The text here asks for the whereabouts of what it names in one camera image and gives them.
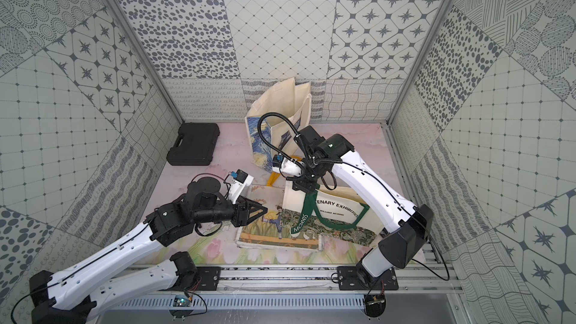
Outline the green-handled floral canvas bag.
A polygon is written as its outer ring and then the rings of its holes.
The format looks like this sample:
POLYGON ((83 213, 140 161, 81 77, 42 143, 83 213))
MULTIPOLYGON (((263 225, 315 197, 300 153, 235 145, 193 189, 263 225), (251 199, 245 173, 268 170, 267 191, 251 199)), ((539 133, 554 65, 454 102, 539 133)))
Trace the green-handled floral canvas bag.
POLYGON ((384 230, 375 211, 350 187, 320 186, 315 204, 306 205, 305 193, 287 183, 281 223, 293 238, 333 237, 362 246, 372 246, 384 230))

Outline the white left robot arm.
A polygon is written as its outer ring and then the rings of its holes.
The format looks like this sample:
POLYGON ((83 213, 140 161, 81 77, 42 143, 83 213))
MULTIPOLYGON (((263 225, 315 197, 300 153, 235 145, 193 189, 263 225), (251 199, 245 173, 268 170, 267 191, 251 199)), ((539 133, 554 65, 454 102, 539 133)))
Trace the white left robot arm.
POLYGON ((136 261, 198 233, 201 224, 230 222, 246 227, 268 209, 242 196, 247 182, 235 181, 233 195, 221 193, 216 178, 192 181, 186 193, 157 207, 114 243, 82 262, 57 272, 40 271, 29 280, 33 323, 87 323, 107 309, 138 296, 172 290, 190 293, 202 279, 186 251, 132 274, 123 271, 136 261))

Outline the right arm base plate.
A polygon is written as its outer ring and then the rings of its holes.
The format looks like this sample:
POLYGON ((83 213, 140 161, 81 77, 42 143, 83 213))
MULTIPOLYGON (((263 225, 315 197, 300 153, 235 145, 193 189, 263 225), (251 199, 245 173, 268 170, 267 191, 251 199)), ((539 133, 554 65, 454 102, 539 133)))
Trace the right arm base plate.
POLYGON ((379 277, 360 275, 353 265, 341 265, 336 268, 336 279, 339 290, 398 290, 398 280, 393 268, 384 271, 379 277))

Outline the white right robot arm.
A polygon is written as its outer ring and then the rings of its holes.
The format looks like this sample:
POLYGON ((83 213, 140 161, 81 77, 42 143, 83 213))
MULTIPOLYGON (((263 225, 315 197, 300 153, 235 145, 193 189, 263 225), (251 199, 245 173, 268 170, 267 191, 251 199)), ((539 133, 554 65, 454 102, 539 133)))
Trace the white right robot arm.
POLYGON ((304 192, 303 213, 295 231, 317 210, 320 189, 317 180, 331 173, 364 200, 387 232, 377 248, 370 250, 356 265, 358 278, 366 287, 390 269, 405 268, 431 240, 433 211, 427 205, 414 205, 391 189, 342 135, 334 134, 326 139, 307 126, 295 134, 294 141, 304 154, 302 161, 295 162, 300 172, 292 178, 292 188, 304 192))

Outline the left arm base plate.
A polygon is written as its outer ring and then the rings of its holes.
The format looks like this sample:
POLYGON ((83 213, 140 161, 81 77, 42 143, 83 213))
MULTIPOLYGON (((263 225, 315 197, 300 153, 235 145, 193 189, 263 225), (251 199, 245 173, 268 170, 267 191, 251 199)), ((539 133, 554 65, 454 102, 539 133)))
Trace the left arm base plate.
POLYGON ((222 268, 220 266, 201 266, 176 272, 174 285, 163 291, 216 291, 222 268))

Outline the yellow-handled cartoon canvas bag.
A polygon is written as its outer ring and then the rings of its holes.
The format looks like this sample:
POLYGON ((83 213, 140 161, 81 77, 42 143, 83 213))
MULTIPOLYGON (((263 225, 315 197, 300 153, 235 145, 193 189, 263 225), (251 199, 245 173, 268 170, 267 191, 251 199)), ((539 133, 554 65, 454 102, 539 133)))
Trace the yellow-handled cartoon canvas bag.
POLYGON ((263 204, 268 213, 252 224, 238 230, 236 244, 240 248, 294 249, 319 252, 322 236, 311 229, 297 234, 290 230, 300 218, 305 194, 294 191, 290 184, 284 188, 252 184, 247 197, 263 204))

